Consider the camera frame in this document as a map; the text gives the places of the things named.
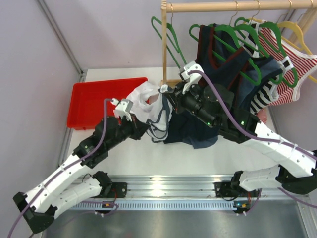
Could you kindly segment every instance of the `metal hook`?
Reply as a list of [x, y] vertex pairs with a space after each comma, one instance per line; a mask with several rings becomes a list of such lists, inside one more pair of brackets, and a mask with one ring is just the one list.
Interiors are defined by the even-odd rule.
[[[313, 0], [311, 0], [311, 3], [312, 3], [311, 8], [313, 8], [313, 7], [314, 7], [314, 2], [313, 2]], [[299, 18], [297, 19], [297, 23], [298, 23], [299, 19], [301, 19], [301, 17], [302, 17], [303, 15], [305, 15], [306, 13], [307, 13], [307, 12], [304, 12], [303, 14], [301, 14], [301, 15], [299, 16]]]
[[174, 9], [173, 9], [173, 4], [170, 4], [170, 8], [172, 9], [172, 17], [170, 18], [170, 24], [172, 24], [172, 20], [173, 20], [173, 15], [174, 15]]
[[290, 7], [289, 7], [288, 12], [287, 12], [287, 13], [284, 13], [284, 14], [282, 14], [282, 15], [280, 15], [276, 23], [278, 23], [278, 21], [281, 19], [282, 16], [288, 15], [288, 14], [290, 13], [290, 11], [292, 10], [292, 5], [293, 5], [293, 4], [292, 4], [292, 1], [291, 1], [291, 0], [288, 0], [288, 1], [289, 1], [289, 3], [290, 3]]
[[235, 2], [236, 2], [236, 4], [237, 4], [237, 10], [236, 10], [236, 14], [234, 14], [234, 15], [230, 18], [229, 26], [231, 25], [232, 18], [233, 18], [234, 16], [236, 16], [236, 15], [238, 14], [238, 11], [239, 11], [239, 4], [238, 4], [237, 1], [235, 1]]
[[256, 15], [258, 15], [259, 14], [259, 12], [260, 12], [260, 9], [261, 9], [261, 4], [260, 4], [260, 2], [257, 0], [257, 2], [258, 2], [258, 5], [259, 5], [259, 10], [258, 10], [258, 12], [255, 14], [255, 15], [253, 15], [252, 16], [252, 18], [251, 18], [251, 20], [250, 20], [250, 22], [249, 22], [249, 25], [251, 24], [251, 22], [252, 22], [252, 20], [253, 20], [253, 18], [256, 16]]

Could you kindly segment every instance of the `clothes rack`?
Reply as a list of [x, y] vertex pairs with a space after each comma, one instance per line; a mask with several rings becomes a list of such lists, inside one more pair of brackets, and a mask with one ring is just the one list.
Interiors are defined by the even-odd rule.
[[[257, 1], [239, 1], [239, 11], [252, 10], [278, 10], [290, 9], [290, 1], [287, 0], [266, 0], [260, 1], [261, 8]], [[298, 25], [305, 34], [317, 17], [317, 2], [312, 4], [310, 0], [292, 0], [291, 9], [306, 9]], [[167, 3], [161, 1], [162, 11], [162, 46], [163, 46], [163, 80], [162, 84], [175, 86], [180, 80], [167, 80], [167, 13], [178, 12], [215, 12], [215, 11], [236, 11], [237, 4], [234, 1], [228, 2], [201, 2], [201, 3]], [[289, 40], [297, 43], [296, 35], [293, 33]]]

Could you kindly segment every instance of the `red plastic tray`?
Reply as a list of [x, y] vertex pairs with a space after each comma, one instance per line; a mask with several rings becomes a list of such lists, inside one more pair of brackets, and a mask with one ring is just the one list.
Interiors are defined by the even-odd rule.
[[[76, 83], [71, 95], [67, 126], [75, 130], [94, 129], [104, 117], [104, 99], [126, 98], [147, 78], [116, 79]], [[107, 103], [107, 115], [113, 116], [114, 105]]]

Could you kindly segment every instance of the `gray floor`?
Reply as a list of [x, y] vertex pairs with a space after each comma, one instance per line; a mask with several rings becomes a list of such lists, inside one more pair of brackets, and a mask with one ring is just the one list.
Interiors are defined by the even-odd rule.
[[[44, 237], [307, 238], [298, 207], [292, 201], [261, 201], [246, 217], [236, 217], [229, 211], [120, 211], [104, 218], [78, 216], [80, 213], [65, 212]], [[78, 218], [61, 228], [74, 216]]]

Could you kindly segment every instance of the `white table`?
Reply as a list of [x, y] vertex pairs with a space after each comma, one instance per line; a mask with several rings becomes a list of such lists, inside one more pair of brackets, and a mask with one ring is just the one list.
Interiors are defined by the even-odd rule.
[[[148, 81], [160, 84], [162, 68], [116, 68], [90, 69], [86, 82], [111, 79], [146, 77]], [[178, 79], [178, 68], [167, 69], [167, 78]], [[274, 130], [268, 113], [267, 125]], [[73, 130], [68, 150], [70, 155], [80, 141], [93, 130]], [[257, 170], [274, 166], [276, 163], [261, 153], [223, 139], [206, 149], [193, 149], [184, 143], [152, 143], [148, 135], [141, 141], [127, 139], [109, 151], [109, 157], [94, 170], [110, 175], [231, 175], [239, 170]]]

